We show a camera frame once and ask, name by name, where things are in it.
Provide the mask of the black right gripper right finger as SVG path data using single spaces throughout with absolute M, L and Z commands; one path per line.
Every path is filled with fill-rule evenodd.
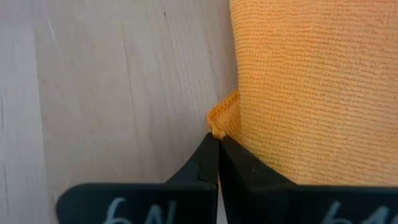
M 228 223 L 397 223 L 397 188 L 298 185 L 229 136 L 219 176 Z

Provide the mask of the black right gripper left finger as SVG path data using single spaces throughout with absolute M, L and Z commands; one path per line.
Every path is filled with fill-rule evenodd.
M 161 184 L 90 183 L 58 199 L 59 223 L 216 223 L 219 141 L 208 133 Z

